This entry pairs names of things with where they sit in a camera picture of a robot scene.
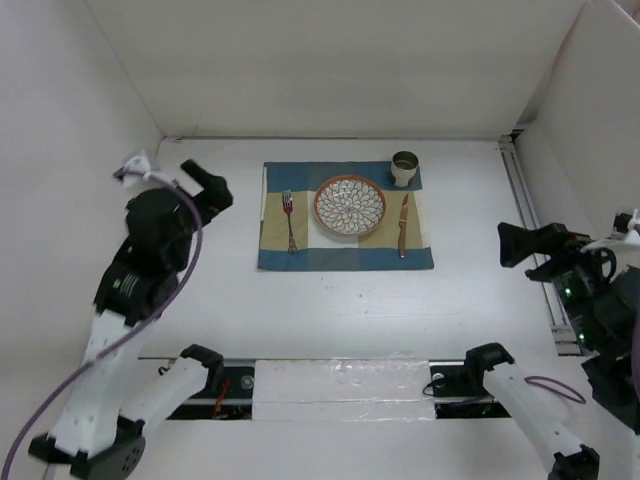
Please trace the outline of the patterned ceramic plate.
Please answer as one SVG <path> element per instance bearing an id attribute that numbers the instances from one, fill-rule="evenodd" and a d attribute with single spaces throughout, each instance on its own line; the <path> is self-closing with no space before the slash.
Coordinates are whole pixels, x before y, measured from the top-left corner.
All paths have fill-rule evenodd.
<path id="1" fill-rule="evenodd" d="M 313 200 L 313 211 L 327 231 L 345 237 L 375 230 L 386 213 L 386 199 L 373 181 L 343 175 L 324 182 Z"/>

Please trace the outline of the iridescent metal fork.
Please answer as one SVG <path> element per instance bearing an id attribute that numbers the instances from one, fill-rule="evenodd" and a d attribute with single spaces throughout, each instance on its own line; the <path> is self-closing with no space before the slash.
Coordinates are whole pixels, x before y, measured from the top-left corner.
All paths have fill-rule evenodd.
<path id="1" fill-rule="evenodd" d="M 287 217 L 287 227 L 288 227 L 287 252 L 291 255 L 294 255 L 297 252 L 297 245 L 296 245 L 295 235 L 294 235 L 293 226 L 292 226 L 293 196 L 290 190 L 285 190 L 282 192 L 282 205 L 283 205 L 283 211 Z"/>

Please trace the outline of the copper knife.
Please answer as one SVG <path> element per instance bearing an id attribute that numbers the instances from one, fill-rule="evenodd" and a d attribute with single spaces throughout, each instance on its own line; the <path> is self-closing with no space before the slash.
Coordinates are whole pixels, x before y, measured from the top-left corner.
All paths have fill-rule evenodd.
<path id="1" fill-rule="evenodd" d="M 398 236 L 398 254 L 401 259 L 406 257 L 406 234 L 408 219 L 408 202 L 409 195 L 406 195 L 402 201 L 399 217 L 399 236 Z"/>

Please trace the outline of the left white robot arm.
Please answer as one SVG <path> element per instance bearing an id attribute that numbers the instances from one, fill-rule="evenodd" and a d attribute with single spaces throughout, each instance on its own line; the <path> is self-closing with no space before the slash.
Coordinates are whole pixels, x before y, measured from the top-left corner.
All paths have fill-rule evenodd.
<path id="1" fill-rule="evenodd" d="M 153 183 L 127 206 L 127 236 L 104 272 L 93 300 L 94 317 L 81 366 L 46 399 L 71 391 L 61 416 L 34 437 L 29 455 L 47 465 L 67 465 L 77 479 L 126 479 L 147 437 L 195 394 L 222 387 L 223 357 L 192 344 L 168 371 L 131 400 L 125 388 L 155 322 L 186 286 L 199 259 L 203 229 L 229 208 L 224 178 L 194 160 L 181 170 L 201 190 L 189 194 L 177 181 L 126 164 L 115 173 Z"/>

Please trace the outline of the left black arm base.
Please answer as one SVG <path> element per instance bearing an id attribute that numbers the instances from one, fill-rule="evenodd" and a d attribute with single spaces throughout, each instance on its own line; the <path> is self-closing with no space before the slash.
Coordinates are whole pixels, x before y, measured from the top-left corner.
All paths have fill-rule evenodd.
<path id="1" fill-rule="evenodd" d="M 255 361 L 225 360 L 222 379 L 183 402 L 169 420 L 251 420 Z"/>

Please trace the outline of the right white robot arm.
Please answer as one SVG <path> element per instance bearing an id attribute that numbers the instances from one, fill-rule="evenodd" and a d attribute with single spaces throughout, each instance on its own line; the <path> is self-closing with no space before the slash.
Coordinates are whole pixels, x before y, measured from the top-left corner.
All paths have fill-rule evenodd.
<path id="1" fill-rule="evenodd" d="M 473 393 L 497 401 L 536 450 L 550 479 L 636 479 L 639 476 L 639 270 L 618 273 L 617 255 L 639 247 L 639 222 L 617 215 L 611 235 L 594 240 L 551 223 L 528 230 L 497 227 L 500 263 L 511 268 L 540 254 L 547 261 L 529 280 L 551 284 L 576 334 L 592 352 L 582 363 L 598 406 L 604 444 L 588 446 L 534 395 L 538 386 L 583 404 L 584 395 L 561 381 L 526 376 L 498 343 L 469 350 L 462 381 Z"/>

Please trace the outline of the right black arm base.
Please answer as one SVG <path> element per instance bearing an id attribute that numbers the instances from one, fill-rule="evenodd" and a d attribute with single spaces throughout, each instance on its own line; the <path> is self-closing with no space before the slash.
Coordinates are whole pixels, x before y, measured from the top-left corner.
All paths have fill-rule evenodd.
<path id="1" fill-rule="evenodd" d="M 433 401 L 437 420 L 498 418 L 501 406 L 482 387 L 473 386 L 461 360 L 429 362 L 422 395 Z"/>

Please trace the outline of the blue beige checkered placemat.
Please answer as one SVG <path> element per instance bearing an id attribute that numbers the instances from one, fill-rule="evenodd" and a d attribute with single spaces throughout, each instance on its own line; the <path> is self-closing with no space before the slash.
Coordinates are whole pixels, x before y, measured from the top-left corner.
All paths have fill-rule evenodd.
<path id="1" fill-rule="evenodd" d="M 422 172 L 406 188 L 395 187 L 391 162 L 266 162 L 263 165 L 260 239 L 257 268 L 276 272 L 432 270 L 426 193 Z M 363 236 L 345 237 L 327 231 L 317 221 L 313 200 L 327 180 L 356 175 L 373 181 L 386 199 L 381 224 Z M 297 252 L 288 249 L 287 217 L 282 192 L 293 196 L 292 226 Z M 409 195 L 406 257 L 398 254 L 401 204 Z"/>

